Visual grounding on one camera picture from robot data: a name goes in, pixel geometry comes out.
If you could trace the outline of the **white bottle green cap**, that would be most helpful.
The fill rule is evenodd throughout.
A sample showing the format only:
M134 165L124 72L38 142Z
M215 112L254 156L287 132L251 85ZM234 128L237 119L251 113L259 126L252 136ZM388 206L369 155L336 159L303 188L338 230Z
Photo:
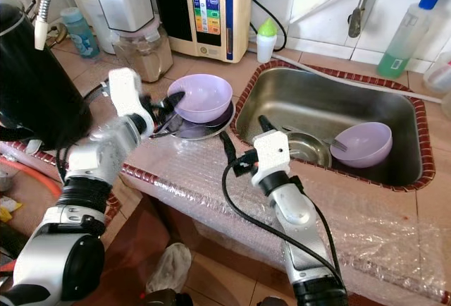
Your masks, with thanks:
M279 28L271 18L267 18L257 28L257 61L265 63L273 57L273 50L278 41Z

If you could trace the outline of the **wide purple plastic bowl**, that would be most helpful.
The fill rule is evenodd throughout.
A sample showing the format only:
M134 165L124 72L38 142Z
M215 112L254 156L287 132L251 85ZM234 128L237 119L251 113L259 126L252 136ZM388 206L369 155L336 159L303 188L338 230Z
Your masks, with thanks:
M234 94L225 78L209 74L178 78L168 88L167 94L177 92L184 92L185 96L175 106L175 112L193 123L207 123L222 116Z

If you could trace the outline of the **clear bubble wrap sheet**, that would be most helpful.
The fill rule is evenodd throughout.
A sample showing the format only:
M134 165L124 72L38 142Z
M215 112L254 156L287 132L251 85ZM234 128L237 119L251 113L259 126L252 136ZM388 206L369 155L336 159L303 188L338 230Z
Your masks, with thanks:
M267 197L248 176L221 174L228 164L216 137L147 140L123 165L122 179L194 221L200 235L241 255L283 269L283 243L235 213L276 226ZM290 172L321 209L334 236L342 279L351 293L381 304L451 304L451 228L416 217L415 196L383 189L303 162Z

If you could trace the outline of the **white plastic jug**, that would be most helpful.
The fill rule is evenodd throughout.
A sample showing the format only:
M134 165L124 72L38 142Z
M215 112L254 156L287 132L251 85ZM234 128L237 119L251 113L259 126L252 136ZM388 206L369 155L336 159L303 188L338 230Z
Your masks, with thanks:
M97 36L100 48L107 54L115 54L115 48L111 42L111 30L107 25L99 0L81 0L81 4L87 22L92 27L94 35Z

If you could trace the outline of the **small stainless steel bowl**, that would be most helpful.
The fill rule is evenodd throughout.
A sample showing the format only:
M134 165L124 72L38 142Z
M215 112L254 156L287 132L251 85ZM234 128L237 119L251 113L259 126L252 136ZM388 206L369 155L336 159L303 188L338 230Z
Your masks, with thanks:
M316 136L297 131L286 131L289 139L290 157L318 164L329 169L332 165L330 148Z

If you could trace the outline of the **clear bottle green dish soap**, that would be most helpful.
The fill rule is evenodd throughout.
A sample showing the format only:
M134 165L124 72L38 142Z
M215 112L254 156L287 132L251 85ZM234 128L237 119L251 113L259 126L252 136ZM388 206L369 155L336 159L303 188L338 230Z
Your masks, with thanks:
M376 72L382 78L400 77L433 22L438 0L419 0L410 4L383 54Z

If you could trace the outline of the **black electric kettle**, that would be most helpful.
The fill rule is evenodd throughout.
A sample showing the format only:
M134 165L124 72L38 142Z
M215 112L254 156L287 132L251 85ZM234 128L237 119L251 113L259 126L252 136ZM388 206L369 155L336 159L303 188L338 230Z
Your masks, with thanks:
M35 48L35 29L20 0L0 0L0 136L39 140L58 150L92 125L84 97L49 49Z

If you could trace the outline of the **yellow wrapper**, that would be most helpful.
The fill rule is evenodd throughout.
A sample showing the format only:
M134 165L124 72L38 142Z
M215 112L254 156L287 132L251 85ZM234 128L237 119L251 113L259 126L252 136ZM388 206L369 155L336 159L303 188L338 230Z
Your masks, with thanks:
M9 222L13 215L12 213L16 212L17 209L20 209L23 204L20 202L16 202L12 197L2 196L0 197L0 219L1 222Z

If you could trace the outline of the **beige water ionizer appliance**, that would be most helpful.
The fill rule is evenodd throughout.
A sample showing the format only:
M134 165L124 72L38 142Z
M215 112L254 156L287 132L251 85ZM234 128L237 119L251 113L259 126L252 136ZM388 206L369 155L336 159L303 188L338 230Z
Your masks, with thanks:
M250 41L252 0L156 0L179 54L239 62Z

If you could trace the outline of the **stainless steel sink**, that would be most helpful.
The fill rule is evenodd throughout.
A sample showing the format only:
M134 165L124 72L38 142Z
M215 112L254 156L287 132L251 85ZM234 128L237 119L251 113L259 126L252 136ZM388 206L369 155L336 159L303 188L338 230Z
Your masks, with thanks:
M366 169L333 161L329 170L394 191L423 189L437 174L426 106L399 94L408 87L332 68L299 70L283 61L262 64L235 105L230 125L246 145L260 134L258 116L277 128L294 126L320 140L335 137L358 123L385 123L392 129L388 157Z

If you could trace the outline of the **white crumpled cloth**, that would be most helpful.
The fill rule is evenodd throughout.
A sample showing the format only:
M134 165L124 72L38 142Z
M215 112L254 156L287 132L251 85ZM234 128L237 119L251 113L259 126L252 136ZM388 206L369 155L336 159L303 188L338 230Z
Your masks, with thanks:
M154 273L145 284L145 293L171 289L181 292L193 262L192 252L183 243L168 245Z

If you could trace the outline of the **deep purple plastic bowl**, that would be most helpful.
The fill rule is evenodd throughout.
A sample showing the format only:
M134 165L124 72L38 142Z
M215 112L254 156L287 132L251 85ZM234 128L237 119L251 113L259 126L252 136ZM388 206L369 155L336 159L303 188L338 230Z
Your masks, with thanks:
M380 122L358 123L345 129L335 138L347 145L343 152L330 146L332 157L352 168L369 168L384 161L393 148L393 132L390 126Z

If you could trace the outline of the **small blue plastic bottle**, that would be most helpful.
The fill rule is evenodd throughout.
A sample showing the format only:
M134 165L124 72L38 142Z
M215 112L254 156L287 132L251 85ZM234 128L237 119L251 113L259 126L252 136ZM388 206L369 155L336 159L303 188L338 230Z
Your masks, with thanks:
M68 7L59 12L68 35L83 58L94 58L100 54L99 42L91 31L87 20L77 7Z

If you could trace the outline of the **round stainless steel dish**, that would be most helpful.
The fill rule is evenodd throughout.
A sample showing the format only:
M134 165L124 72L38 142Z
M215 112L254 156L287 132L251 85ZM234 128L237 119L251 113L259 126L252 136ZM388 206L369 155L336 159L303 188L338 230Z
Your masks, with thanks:
M203 140L209 137L216 137L226 129L226 126L231 123L234 116L234 103L229 103L228 109L222 113L222 116L207 123L190 122L175 113L171 113L162 128L155 132L155 135L173 135L184 140Z

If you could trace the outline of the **clear glass jar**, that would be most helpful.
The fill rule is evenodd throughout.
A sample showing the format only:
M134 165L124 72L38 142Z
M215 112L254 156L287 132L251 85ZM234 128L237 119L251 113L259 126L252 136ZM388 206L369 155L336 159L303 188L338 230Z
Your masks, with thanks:
M119 36L113 48L116 56L138 73L142 82L160 80L173 64L170 38L161 27L136 37Z

